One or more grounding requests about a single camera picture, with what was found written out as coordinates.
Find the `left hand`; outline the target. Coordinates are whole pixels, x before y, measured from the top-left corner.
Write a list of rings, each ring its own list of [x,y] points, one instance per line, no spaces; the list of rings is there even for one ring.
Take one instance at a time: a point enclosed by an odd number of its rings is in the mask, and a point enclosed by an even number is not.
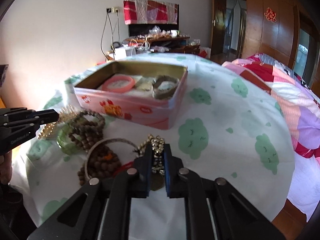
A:
[[[0,156],[0,180],[2,184],[8,184],[12,178],[12,151]]]

